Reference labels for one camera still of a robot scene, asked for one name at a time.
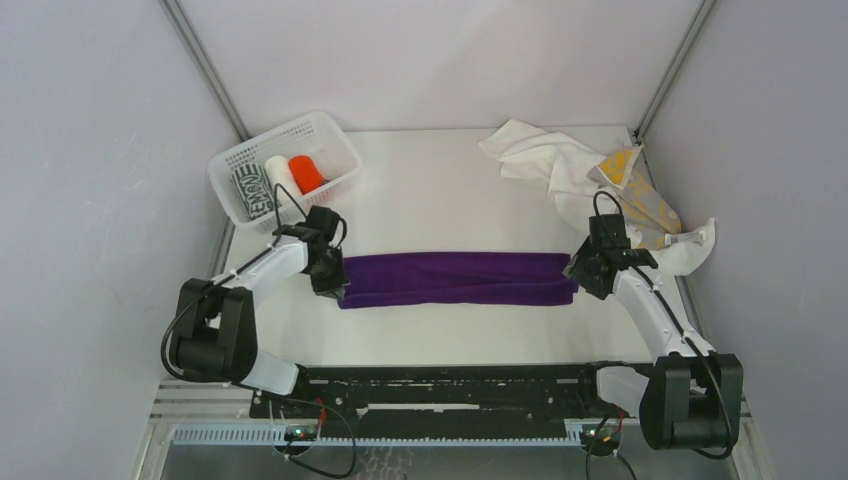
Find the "white plastic basket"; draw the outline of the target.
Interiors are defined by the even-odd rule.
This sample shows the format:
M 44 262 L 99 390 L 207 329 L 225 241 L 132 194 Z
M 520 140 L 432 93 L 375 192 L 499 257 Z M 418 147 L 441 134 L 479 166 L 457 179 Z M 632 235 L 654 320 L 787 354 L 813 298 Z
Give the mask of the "white plastic basket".
M 262 165 L 277 155 L 310 157 L 327 181 L 297 198 L 304 208 L 330 205 L 350 189 L 351 179 L 362 166 L 361 157 L 347 135 L 323 111 L 302 115 L 232 147 L 209 160 L 207 174 L 224 212 L 235 227 L 263 234 L 270 234 L 277 228 L 272 212 L 253 220 L 248 217 L 232 181 L 232 174 L 238 167 L 247 163 Z

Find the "small white towel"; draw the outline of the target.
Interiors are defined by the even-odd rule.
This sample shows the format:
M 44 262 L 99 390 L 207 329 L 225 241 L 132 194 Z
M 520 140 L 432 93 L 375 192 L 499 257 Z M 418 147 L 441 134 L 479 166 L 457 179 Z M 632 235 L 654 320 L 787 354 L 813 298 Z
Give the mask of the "small white towel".
M 560 158 L 557 145 L 561 140 L 558 133 L 511 119 L 481 140 L 479 147 L 500 164 L 503 178 L 549 182 Z

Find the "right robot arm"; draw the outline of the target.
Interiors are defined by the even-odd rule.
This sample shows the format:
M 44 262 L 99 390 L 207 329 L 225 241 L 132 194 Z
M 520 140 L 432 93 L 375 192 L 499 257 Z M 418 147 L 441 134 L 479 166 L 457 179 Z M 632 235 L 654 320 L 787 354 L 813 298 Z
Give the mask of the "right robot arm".
M 564 270 L 590 295 L 614 297 L 628 312 L 652 358 L 652 369 L 600 368 L 579 388 L 592 416 L 615 405 L 638 419 L 654 450 L 692 450 L 709 459 L 729 457 L 739 437 L 744 370 L 719 353 L 664 295 L 658 264 L 634 249 L 620 214 L 596 214 L 589 235 Z

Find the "orange towel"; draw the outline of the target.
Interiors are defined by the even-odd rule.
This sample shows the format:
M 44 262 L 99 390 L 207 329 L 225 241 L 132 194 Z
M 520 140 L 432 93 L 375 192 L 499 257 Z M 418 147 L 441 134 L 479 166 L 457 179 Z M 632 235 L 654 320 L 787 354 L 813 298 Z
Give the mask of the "orange towel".
M 290 158 L 288 167 L 302 194 L 311 193 L 326 183 L 325 177 L 308 155 L 297 155 Z

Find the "aluminium corner post left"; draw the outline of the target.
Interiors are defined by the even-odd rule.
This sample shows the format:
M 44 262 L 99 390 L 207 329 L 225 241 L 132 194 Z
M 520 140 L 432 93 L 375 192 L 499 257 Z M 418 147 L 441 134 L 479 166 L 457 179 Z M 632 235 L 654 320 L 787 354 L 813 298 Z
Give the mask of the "aluminium corner post left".
M 182 2 L 159 0 L 158 3 L 179 36 L 185 51 L 197 68 L 201 80 L 211 93 L 224 119 L 240 141 L 249 140 L 252 135 Z

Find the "large white towel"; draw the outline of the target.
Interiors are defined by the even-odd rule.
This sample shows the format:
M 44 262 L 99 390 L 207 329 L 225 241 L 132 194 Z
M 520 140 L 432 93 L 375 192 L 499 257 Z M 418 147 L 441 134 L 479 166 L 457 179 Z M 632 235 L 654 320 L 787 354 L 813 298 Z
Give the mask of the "large white towel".
M 556 161 L 549 181 L 549 197 L 557 212 L 567 223 L 583 233 L 588 232 L 588 220 L 596 212 L 616 213 L 617 196 L 609 187 L 588 177 L 589 171 L 610 154 L 601 154 L 573 138 L 558 133 L 562 140 L 557 145 L 560 158 Z M 625 221 L 631 245 L 639 247 L 641 234 Z M 685 233 L 670 237 L 670 245 L 660 250 L 650 250 L 659 269 L 675 276 L 694 272 L 712 253 L 716 240 L 715 220 Z

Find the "rolled white towel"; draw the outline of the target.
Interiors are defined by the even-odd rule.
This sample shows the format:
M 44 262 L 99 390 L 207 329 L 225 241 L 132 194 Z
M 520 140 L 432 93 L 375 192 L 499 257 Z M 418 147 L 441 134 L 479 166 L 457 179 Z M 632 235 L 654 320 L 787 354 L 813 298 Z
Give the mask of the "rolled white towel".
M 271 190 L 276 195 L 280 207 L 289 204 L 291 199 L 281 189 L 276 189 L 277 185 L 281 185 L 295 199 L 299 199 L 303 195 L 289 167 L 288 158 L 280 155 L 273 156 L 265 161 L 264 168 L 270 181 Z

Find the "grey yellow patterned towel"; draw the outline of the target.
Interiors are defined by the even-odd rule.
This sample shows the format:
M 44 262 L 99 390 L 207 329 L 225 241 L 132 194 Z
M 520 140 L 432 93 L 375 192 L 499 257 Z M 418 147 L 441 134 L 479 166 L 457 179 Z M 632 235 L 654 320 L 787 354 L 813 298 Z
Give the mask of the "grey yellow patterned towel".
M 626 223 L 641 234 L 639 247 L 660 250 L 670 245 L 672 235 L 682 232 L 682 226 L 676 211 L 637 170 L 642 149 L 637 146 L 610 154 L 589 171 L 588 177 L 617 196 Z

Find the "aluminium corner post right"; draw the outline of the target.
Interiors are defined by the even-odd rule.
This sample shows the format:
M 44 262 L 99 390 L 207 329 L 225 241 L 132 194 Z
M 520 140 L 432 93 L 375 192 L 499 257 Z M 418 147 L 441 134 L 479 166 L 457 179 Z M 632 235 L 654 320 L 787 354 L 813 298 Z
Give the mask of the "aluminium corner post right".
M 632 131 L 634 144 L 642 144 L 645 141 L 650 128 L 682 73 L 696 42 L 701 37 L 718 4 L 718 0 L 702 0 L 699 2 L 680 43 L 663 73 L 659 85 L 651 96 L 648 106 L 640 117 L 637 126 Z

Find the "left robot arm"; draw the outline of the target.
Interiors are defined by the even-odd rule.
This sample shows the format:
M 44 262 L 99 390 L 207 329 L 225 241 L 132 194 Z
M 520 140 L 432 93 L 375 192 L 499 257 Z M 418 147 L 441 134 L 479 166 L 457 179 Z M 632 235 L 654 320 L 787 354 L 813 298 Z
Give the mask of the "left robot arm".
M 290 417 L 311 407 L 301 367 L 262 350 L 257 307 L 290 278 L 306 275 L 318 297 L 341 300 L 349 284 L 342 243 L 348 226 L 335 211 L 313 206 L 303 221 L 279 222 L 272 239 L 241 266 L 181 287 L 176 313 L 160 344 L 160 360 L 176 379 L 228 383 L 274 394 Z

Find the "aluminium corner post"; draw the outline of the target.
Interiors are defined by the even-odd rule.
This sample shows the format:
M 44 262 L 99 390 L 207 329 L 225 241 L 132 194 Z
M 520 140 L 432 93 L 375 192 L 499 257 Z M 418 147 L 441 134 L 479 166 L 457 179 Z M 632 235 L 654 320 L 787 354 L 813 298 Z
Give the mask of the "aluminium corner post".
M 640 117 L 637 126 L 632 131 L 634 144 L 642 144 L 645 141 L 650 128 L 682 73 L 696 42 L 701 37 L 718 4 L 718 0 L 702 0 L 699 2 L 680 43 L 663 73 L 659 85 L 651 96 L 648 106 Z
M 159 0 L 158 3 L 179 36 L 185 51 L 197 68 L 201 80 L 211 93 L 224 119 L 240 141 L 249 140 L 252 135 L 182 2 Z

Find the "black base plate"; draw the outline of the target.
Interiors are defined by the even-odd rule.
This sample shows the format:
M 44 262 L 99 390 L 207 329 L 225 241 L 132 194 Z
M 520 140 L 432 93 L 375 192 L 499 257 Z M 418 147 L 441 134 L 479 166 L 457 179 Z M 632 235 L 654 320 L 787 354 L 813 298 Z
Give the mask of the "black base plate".
M 593 427 L 619 407 L 600 399 L 597 363 L 519 366 L 308 367 L 286 398 L 256 393 L 252 419 L 294 424 L 326 416 L 322 433 L 481 438 Z

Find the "purple towel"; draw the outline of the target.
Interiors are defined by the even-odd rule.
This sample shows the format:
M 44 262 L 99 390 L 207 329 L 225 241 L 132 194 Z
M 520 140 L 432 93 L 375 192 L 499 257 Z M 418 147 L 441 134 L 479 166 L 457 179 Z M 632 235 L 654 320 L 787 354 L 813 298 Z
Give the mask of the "purple towel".
M 343 310 L 421 304 L 569 305 L 579 285 L 563 274 L 565 253 L 418 252 L 344 262 Z

